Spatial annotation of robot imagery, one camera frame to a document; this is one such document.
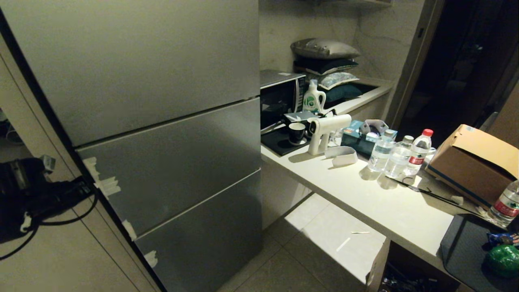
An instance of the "refrigerator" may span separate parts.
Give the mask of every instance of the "refrigerator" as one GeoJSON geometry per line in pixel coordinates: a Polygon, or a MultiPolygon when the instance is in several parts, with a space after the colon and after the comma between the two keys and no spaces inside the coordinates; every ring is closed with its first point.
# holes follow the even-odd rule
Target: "refrigerator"
{"type": "Polygon", "coordinates": [[[260,251],[257,0],[0,8],[33,93],[167,291],[215,291],[260,251]]]}

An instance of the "doorway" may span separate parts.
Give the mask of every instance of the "doorway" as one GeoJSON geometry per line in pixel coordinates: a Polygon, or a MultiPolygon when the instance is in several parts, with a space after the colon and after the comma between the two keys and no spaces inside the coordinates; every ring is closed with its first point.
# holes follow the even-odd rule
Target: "doorway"
{"type": "Polygon", "coordinates": [[[408,103],[400,104],[401,121],[393,123],[400,139],[430,128],[438,147],[460,124],[478,127],[497,109],[517,71],[517,19],[515,0],[445,1],[408,103]]]}

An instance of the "plastic bottle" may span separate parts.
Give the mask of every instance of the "plastic bottle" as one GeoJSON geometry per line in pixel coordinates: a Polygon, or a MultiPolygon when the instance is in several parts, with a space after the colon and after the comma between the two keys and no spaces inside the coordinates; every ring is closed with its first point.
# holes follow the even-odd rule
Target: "plastic bottle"
{"type": "Polygon", "coordinates": [[[433,131],[431,129],[425,129],[422,132],[422,135],[416,138],[413,142],[413,146],[411,147],[413,154],[411,155],[411,158],[409,158],[409,163],[404,170],[405,175],[414,176],[420,170],[422,163],[424,163],[425,156],[427,156],[431,149],[432,134],[433,131]]]}
{"type": "Polygon", "coordinates": [[[413,136],[407,135],[404,136],[402,141],[394,145],[393,150],[391,150],[391,155],[389,156],[388,164],[384,170],[387,177],[398,178],[404,173],[411,154],[413,153],[411,151],[413,140],[413,136]]]}
{"type": "Polygon", "coordinates": [[[371,152],[370,161],[367,166],[371,171],[384,171],[386,163],[393,149],[394,142],[394,130],[387,129],[382,137],[375,143],[373,151],[371,152]]]}
{"type": "Polygon", "coordinates": [[[310,86],[303,97],[303,110],[312,113],[324,113],[324,103],[326,102],[326,93],[317,90],[317,79],[310,80],[310,86]]]}
{"type": "Polygon", "coordinates": [[[491,220],[506,228],[519,214],[519,180],[508,185],[499,199],[488,211],[491,220]]]}

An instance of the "pillow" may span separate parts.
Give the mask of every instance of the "pillow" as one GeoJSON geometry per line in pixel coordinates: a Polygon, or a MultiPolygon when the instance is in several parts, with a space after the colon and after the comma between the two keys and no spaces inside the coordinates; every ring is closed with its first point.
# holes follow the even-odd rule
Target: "pillow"
{"type": "Polygon", "coordinates": [[[318,60],[300,58],[294,61],[296,70],[309,72],[317,75],[330,74],[336,71],[357,67],[359,64],[348,59],[318,60]]]}
{"type": "Polygon", "coordinates": [[[351,84],[340,85],[326,91],[326,102],[334,102],[339,99],[356,98],[362,95],[362,91],[351,84]]]}
{"type": "Polygon", "coordinates": [[[355,75],[348,72],[335,72],[324,76],[307,74],[306,80],[310,81],[311,79],[317,79],[318,86],[326,90],[330,90],[335,86],[342,85],[344,83],[359,80],[357,77],[355,77],[355,75]]]}
{"type": "Polygon", "coordinates": [[[294,52],[302,57],[313,59],[351,59],[360,56],[352,46],[326,38],[307,38],[290,45],[294,52]]]}

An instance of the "refrigerator drawer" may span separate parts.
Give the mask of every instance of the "refrigerator drawer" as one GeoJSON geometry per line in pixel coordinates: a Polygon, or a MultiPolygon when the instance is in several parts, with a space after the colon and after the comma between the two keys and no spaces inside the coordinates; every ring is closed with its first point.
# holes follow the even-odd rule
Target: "refrigerator drawer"
{"type": "Polygon", "coordinates": [[[258,1],[2,1],[74,146],[260,94],[258,1]]]}
{"type": "Polygon", "coordinates": [[[100,181],[115,177],[120,191],[108,202],[140,235],[260,167],[259,107],[256,98],[78,154],[95,158],[100,181]]]}
{"type": "Polygon", "coordinates": [[[135,243],[168,291],[218,289],[262,247],[260,171],[135,243]]]}

